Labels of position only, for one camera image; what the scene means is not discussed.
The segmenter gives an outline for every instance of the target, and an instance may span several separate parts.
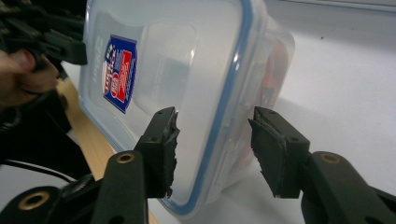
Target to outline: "white table surface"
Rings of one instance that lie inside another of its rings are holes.
[[[396,14],[266,3],[296,45],[275,110],[311,141],[311,151],[344,156],[370,185],[396,195]],[[256,161],[191,219],[173,217],[157,200],[149,209],[160,224],[304,223],[300,200],[274,199]]]

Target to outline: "transparent plastic container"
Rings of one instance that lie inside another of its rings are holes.
[[[153,114],[178,110],[177,168],[163,205],[190,217],[243,176],[253,107],[272,108],[294,42],[262,0],[91,0],[80,104],[116,151]]]

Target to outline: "blue lid rim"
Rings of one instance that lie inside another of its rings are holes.
[[[216,139],[219,135],[219,130],[221,128],[221,123],[222,123],[222,118],[225,113],[226,105],[228,103],[228,100],[230,99],[230,96],[232,94],[232,89],[233,89],[233,84],[236,79],[236,76],[238,74],[238,67],[239,64],[241,63],[241,55],[244,54],[246,48],[247,48],[247,40],[248,40],[248,34],[249,30],[252,26],[252,21],[253,21],[253,7],[251,5],[250,1],[241,1],[242,5],[242,11],[243,11],[243,18],[242,18],[242,24],[241,24],[241,32],[238,37],[238,41],[236,43],[236,48],[234,51],[234,57],[236,60],[232,61],[232,64],[230,66],[230,70],[228,73],[228,76],[225,80],[224,83],[224,89],[221,93],[220,100],[219,100],[219,107],[216,111],[216,115],[214,117],[213,125],[210,130],[210,134],[207,140],[207,145],[206,149],[204,152],[204,156],[201,161],[201,165],[198,170],[197,177],[195,179],[195,184],[191,192],[191,196],[189,200],[187,201],[186,204],[184,205],[178,205],[177,203],[167,200],[167,199],[161,199],[160,202],[169,209],[171,209],[174,213],[180,216],[186,216],[189,213],[193,211],[195,208],[198,198],[200,196],[201,190],[202,190],[202,185],[204,183],[204,176],[207,171],[211,156],[213,154],[213,149],[216,144]]]

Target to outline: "wooden surface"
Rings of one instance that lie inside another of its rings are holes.
[[[105,173],[107,160],[114,155],[114,151],[103,135],[82,112],[78,104],[78,92],[73,83],[69,79],[60,82],[58,92],[67,100],[66,116],[76,134],[78,144],[92,174],[96,180],[101,179]],[[151,212],[148,212],[148,222],[149,224],[158,223]]]

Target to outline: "sticker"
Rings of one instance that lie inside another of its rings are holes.
[[[112,35],[106,47],[103,96],[125,114],[136,72],[136,41]]]

